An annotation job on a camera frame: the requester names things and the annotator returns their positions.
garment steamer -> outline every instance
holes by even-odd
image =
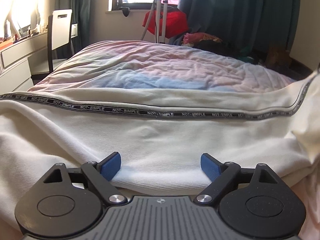
[[[164,5],[163,5],[163,20],[162,20],[162,36],[160,37],[160,15],[161,15],[161,1],[162,0],[154,0],[151,6],[151,10],[149,13],[149,17],[146,23],[146,26],[144,27],[142,36],[141,36],[141,41],[143,41],[144,36],[146,35],[146,32],[148,30],[150,21],[153,16],[153,11],[155,10],[155,3],[156,3],[156,32],[155,32],[155,43],[165,43],[165,29],[166,29],[166,24],[167,24],[167,13],[168,13],[168,0],[164,0]]]

curtain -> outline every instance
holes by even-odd
[[[267,52],[269,45],[291,49],[300,0],[180,0],[178,8],[193,32]]]
[[[89,20],[91,0],[56,0],[55,10],[72,9],[71,23],[78,24],[78,36],[72,39],[75,53],[89,45]],[[66,49],[57,50],[58,57],[66,57]]]

red fabric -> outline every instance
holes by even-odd
[[[147,12],[146,16],[144,17],[143,27],[146,26],[149,13],[150,12]],[[162,14],[163,12],[161,12],[161,17],[160,17],[160,31],[159,31],[160,36],[162,35]],[[153,15],[148,27],[148,31],[150,31],[152,34],[155,34],[156,32],[155,22],[156,22],[156,12],[153,12]],[[175,35],[186,32],[188,29],[189,28],[188,28],[188,22],[187,22],[187,15],[185,13],[183,13],[178,9],[167,13],[167,24],[165,29],[166,38],[169,39]]]

black disc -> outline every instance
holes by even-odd
[[[263,183],[228,193],[219,204],[219,214],[231,228],[244,235],[278,239],[299,232],[305,208],[290,189]]]
[[[52,186],[49,192],[26,194],[24,201],[18,202],[15,214],[24,234],[63,238],[84,231],[101,212],[101,202],[92,192],[75,187],[55,190]]]

wall outlet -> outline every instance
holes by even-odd
[[[78,36],[78,24],[71,25],[71,38]]]

